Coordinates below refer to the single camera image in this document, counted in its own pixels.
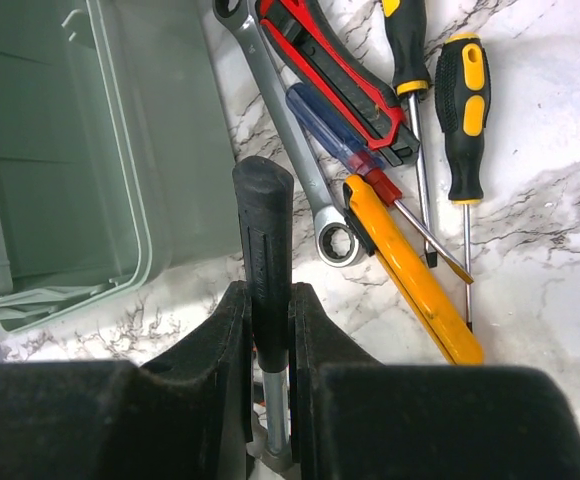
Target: black handle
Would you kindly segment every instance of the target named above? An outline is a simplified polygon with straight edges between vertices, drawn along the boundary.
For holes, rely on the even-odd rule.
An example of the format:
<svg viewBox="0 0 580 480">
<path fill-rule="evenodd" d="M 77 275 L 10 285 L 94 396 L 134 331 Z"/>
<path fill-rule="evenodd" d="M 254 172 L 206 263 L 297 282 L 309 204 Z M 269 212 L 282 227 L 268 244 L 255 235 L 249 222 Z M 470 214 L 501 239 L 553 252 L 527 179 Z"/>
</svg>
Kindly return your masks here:
<svg viewBox="0 0 580 480">
<path fill-rule="evenodd" d="M 479 169 L 490 111 L 490 70 L 477 35 L 455 35 L 443 46 L 435 75 L 435 106 L 452 174 L 448 198 L 476 203 L 483 198 Z"/>
<path fill-rule="evenodd" d="M 279 373 L 288 365 L 294 179 L 271 160 L 255 156 L 237 163 L 232 181 L 259 365 Z"/>
<path fill-rule="evenodd" d="M 383 8 L 386 15 L 386 36 L 394 56 L 392 86 L 398 95 L 427 90 L 430 74 L 423 52 L 428 21 L 424 0 L 384 0 Z"/>
</svg>

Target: marble surface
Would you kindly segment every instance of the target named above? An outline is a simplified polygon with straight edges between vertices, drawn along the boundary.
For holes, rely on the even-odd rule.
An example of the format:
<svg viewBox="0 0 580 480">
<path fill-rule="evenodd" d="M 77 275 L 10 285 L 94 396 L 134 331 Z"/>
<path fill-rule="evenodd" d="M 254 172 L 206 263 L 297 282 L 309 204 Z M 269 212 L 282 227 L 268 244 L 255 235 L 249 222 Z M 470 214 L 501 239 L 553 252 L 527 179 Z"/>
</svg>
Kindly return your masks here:
<svg viewBox="0 0 580 480">
<path fill-rule="evenodd" d="M 485 200 L 473 209 L 474 322 L 490 364 L 544 370 L 568 396 L 580 424 L 580 2 L 427 0 L 426 49 L 433 72 L 444 40 L 461 31 L 483 38 L 493 84 L 481 170 Z M 390 81 L 392 60 L 380 3 L 325 0 L 348 49 Z M 202 2 L 203 23 L 239 159 L 258 154 L 290 168 L 238 46 Z M 284 78 L 292 81 L 287 68 Z M 461 256 L 461 212 L 447 200 L 449 172 L 432 96 L 422 105 L 438 236 Z M 334 188 L 346 174 L 320 151 Z M 417 208 L 413 168 L 390 176 Z M 421 250 L 419 238 L 404 226 Z M 294 281 L 313 284 L 326 312 L 387 363 L 443 359 L 374 258 L 337 270 L 321 263 L 297 183 Z M 460 282 L 436 275 L 458 308 Z M 9 339 L 9 361 L 128 358 L 142 363 L 167 349 L 212 311 L 242 278 L 236 254 L 165 273 L 138 293 Z"/>
</svg>

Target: combination wrench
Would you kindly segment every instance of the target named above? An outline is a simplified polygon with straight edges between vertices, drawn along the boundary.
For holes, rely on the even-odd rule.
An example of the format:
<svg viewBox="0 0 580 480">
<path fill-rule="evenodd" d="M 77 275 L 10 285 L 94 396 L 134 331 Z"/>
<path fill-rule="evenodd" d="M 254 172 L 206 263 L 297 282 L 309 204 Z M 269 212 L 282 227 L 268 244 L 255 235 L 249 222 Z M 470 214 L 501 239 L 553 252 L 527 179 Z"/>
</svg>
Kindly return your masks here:
<svg viewBox="0 0 580 480">
<path fill-rule="evenodd" d="M 328 188 L 318 160 L 297 119 L 286 105 L 285 89 L 257 22 L 254 5 L 251 0 L 238 0 L 231 9 L 229 0 L 214 0 L 213 11 L 243 50 L 281 143 L 306 194 L 312 211 L 319 257 L 332 267 L 357 263 L 364 251 L 359 239 L 347 227 L 341 207 Z M 337 253 L 332 246 L 333 235 L 338 230 L 345 231 L 350 239 L 350 248 L 345 254 Z"/>
</svg>

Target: screwdriver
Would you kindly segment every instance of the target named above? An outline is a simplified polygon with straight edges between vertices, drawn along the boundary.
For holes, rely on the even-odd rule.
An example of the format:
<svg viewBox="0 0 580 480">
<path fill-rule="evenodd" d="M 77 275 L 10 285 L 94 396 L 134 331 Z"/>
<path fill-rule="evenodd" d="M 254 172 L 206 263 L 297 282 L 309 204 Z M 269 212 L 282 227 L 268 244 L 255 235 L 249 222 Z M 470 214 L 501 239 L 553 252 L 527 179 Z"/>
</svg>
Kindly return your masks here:
<svg viewBox="0 0 580 480">
<path fill-rule="evenodd" d="M 263 157 L 232 170 L 252 332 L 263 372 L 267 451 L 291 463 L 288 431 L 288 304 L 292 285 L 292 175 Z"/>
<path fill-rule="evenodd" d="M 392 221 L 379 196 L 361 176 L 343 185 L 346 224 L 395 283 L 437 347 L 454 365 L 483 363 L 483 349 L 432 272 Z"/>
<path fill-rule="evenodd" d="M 469 272 L 470 205 L 483 198 L 479 168 L 490 111 L 490 70 L 478 35 L 454 35 L 445 43 L 437 63 L 435 89 L 437 117 L 445 134 L 452 176 L 448 199 L 463 205 L 465 264 Z M 472 330 L 470 285 L 466 285 L 466 324 Z"/>
<path fill-rule="evenodd" d="M 368 150 L 361 139 L 321 100 L 314 89 L 306 84 L 297 83 L 288 89 L 286 103 L 303 128 L 310 132 L 330 155 L 339 160 L 350 173 L 363 177 L 381 201 L 386 206 L 394 205 L 434 246 L 457 275 L 466 282 L 472 282 L 472 277 L 461 263 L 401 202 L 401 190 L 383 172 L 385 163 L 381 157 Z"/>
<path fill-rule="evenodd" d="M 421 219 L 426 228 L 432 230 L 430 194 L 419 119 L 420 95 L 426 92 L 430 85 L 430 74 L 423 53 L 427 23 L 426 5 L 424 0 L 382 0 L 382 4 L 386 36 L 394 57 L 392 86 L 399 98 L 407 98 L 410 127 L 419 140 L 416 170 Z M 437 256 L 428 242 L 424 243 L 424 250 L 428 266 L 436 267 Z"/>
</svg>

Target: metal shaft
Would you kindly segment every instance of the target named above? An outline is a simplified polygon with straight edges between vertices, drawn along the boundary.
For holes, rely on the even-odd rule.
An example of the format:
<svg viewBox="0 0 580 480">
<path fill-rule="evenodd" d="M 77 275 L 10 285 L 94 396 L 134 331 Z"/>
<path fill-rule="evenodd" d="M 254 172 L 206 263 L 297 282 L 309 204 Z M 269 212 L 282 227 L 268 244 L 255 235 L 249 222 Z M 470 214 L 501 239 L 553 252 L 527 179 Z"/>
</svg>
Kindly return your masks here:
<svg viewBox="0 0 580 480">
<path fill-rule="evenodd" d="M 461 279 L 464 282 L 472 283 L 473 280 L 472 277 L 470 276 L 470 272 L 468 272 L 465 268 L 463 268 L 461 262 L 459 262 L 459 260 L 457 260 L 454 257 L 454 255 L 452 255 L 448 251 L 446 247 L 441 245 L 439 240 L 437 240 L 436 237 L 430 232 L 430 230 L 428 230 L 419 221 L 419 219 L 415 217 L 410 210 L 408 210 L 408 208 L 403 204 L 403 202 L 401 202 L 400 200 L 395 200 L 394 206 L 397 207 L 397 210 L 399 210 L 404 217 L 406 217 L 406 220 L 410 222 L 410 224 L 417 230 L 417 232 L 423 235 L 423 238 L 425 238 L 428 242 L 430 242 L 430 244 L 436 249 L 436 251 L 439 252 L 439 255 L 441 255 L 443 259 L 446 262 L 448 262 L 448 265 L 450 266 L 453 272 L 459 275 L 459 277 L 461 277 Z"/>
<path fill-rule="evenodd" d="M 428 192 L 428 176 L 426 173 L 425 155 L 423 152 L 423 140 L 421 135 L 421 121 L 419 119 L 419 94 L 412 92 L 408 95 L 408 109 L 410 110 L 410 127 L 412 133 L 419 140 L 419 152 L 417 153 L 417 186 L 419 189 L 419 204 L 421 205 L 421 219 L 429 231 L 433 231 L 430 214 L 430 193 Z M 436 252 L 431 242 L 424 242 L 426 261 L 429 267 L 436 266 Z"/>
<path fill-rule="evenodd" d="M 466 270 L 470 274 L 470 205 L 463 206 L 463 244 Z M 466 325 L 472 331 L 472 287 L 469 283 L 466 283 Z"/>
<path fill-rule="evenodd" d="M 288 432 L 288 380 L 286 371 L 263 372 L 263 396 L 268 420 L 268 450 L 279 455 L 290 448 Z"/>
<path fill-rule="evenodd" d="M 347 267 L 364 255 L 359 239 L 346 226 L 339 202 L 328 187 L 319 162 L 294 114 L 286 105 L 286 92 L 275 67 L 264 34 L 257 20 L 254 1 L 240 0 L 233 10 L 228 1 L 215 0 L 215 17 L 234 35 L 261 92 L 281 143 L 288 154 L 299 183 L 306 194 L 314 223 L 317 252 L 331 267 Z M 350 249 L 346 255 L 335 255 L 326 240 L 328 233 L 342 229 L 349 233 Z"/>
</svg>

